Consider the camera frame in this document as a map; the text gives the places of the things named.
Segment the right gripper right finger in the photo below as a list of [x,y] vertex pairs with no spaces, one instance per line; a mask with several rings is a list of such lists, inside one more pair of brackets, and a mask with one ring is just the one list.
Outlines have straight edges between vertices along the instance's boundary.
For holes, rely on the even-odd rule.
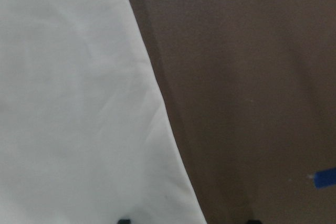
[[260,220],[248,220],[247,224],[261,224]]

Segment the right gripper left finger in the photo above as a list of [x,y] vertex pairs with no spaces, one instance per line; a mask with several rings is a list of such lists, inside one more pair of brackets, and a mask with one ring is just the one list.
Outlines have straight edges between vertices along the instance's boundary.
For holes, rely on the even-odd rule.
[[117,224],[131,224],[130,219],[119,219]]

